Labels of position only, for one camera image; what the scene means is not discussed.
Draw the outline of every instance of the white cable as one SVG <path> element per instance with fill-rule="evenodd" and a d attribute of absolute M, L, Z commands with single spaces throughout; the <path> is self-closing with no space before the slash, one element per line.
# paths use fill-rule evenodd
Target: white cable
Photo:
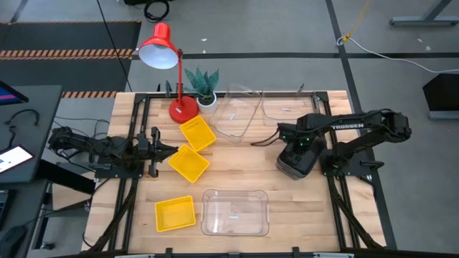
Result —
<path fill-rule="evenodd" d="M 345 37 L 340 37 L 338 40 L 336 40 L 336 45 L 337 46 L 342 46 L 343 45 L 343 41 L 342 39 L 344 39 Z M 364 48 L 363 46 L 361 46 L 359 43 L 357 43 L 353 38 L 349 38 L 354 44 L 356 44 L 358 47 L 360 47 L 362 50 L 364 50 L 365 52 L 368 52 L 368 53 L 371 53 L 371 54 L 375 54 L 377 55 L 378 57 L 383 57 L 385 59 L 389 59 L 389 60 L 392 60 L 392 61 L 401 61 L 401 62 L 409 62 L 410 64 L 412 65 L 416 65 L 418 67 L 421 67 L 423 68 L 424 70 L 428 71 L 428 72 L 432 72 L 432 73 L 444 73 L 444 72 L 458 72 L 459 69 L 452 69 L 452 70 L 444 70 L 444 71 L 434 71 L 434 70 L 431 70 L 431 69 L 428 69 L 426 67 L 423 67 L 422 65 L 416 63 L 416 62 L 413 62 L 413 61 L 409 61 L 409 60 L 406 60 L 406 59 L 400 59 L 400 58 L 391 58 L 391 57 L 386 57 L 385 55 L 382 55 L 382 54 L 378 54 L 376 52 L 373 52 L 371 50 L 368 50 L 366 48 Z"/>

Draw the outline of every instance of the lamp base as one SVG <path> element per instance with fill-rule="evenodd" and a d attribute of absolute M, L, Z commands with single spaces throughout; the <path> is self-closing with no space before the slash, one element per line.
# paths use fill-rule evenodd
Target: lamp base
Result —
<path fill-rule="evenodd" d="M 198 115 L 198 111 L 196 100 L 192 97 L 182 97 L 181 107 L 179 107 L 179 99 L 172 101 L 169 106 L 169 115 L 177 123 L 185 123 L 194 118 Z"/>

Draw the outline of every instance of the monitor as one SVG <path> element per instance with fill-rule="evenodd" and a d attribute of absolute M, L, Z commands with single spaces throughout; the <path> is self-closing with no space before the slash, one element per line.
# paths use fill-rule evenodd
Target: monitor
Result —
<path fill-rule="evenodd" d="M 29 98 L 0 80 L 0 105 L 29 102 Z"/>

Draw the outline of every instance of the white pot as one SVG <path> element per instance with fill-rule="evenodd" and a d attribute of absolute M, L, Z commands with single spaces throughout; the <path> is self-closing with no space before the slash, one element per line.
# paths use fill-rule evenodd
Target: white pot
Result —
<path fill-rule="evenodd" d="M 199 111 L 201 111 L 201 113 L 204 113 L 204 114 L 210 114 L 210 113 L 215 112 L 215 110 L 217 109 L 217 106 L 218 106 L 217 105 L 217 96 L 215 95 L 215 92 L 214 92 L 214 102 L 212 104 L 203 105 L 198 101 L 198 98 L 196 98 L 196 102 L 198 103 Z"/>

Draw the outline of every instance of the red desk lamp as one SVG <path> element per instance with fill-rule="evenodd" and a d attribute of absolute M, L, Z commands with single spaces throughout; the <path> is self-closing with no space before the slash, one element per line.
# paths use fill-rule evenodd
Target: red desk lamp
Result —
<path fill-rule="evenodd" d="M 192 97 L 182 97 L 182 54 L 182 50 L 177 50 L 171 42 L 171 28 L 163 22 L 155 25 L 153 36 L 147 39 L 138 50 L 141 60 L 156 69 L 170 69 L 179 63 L 179 96 L 169 106 L 169 115 L 178 123 L 185 123 L 198 115 L 196 100 Z"/>

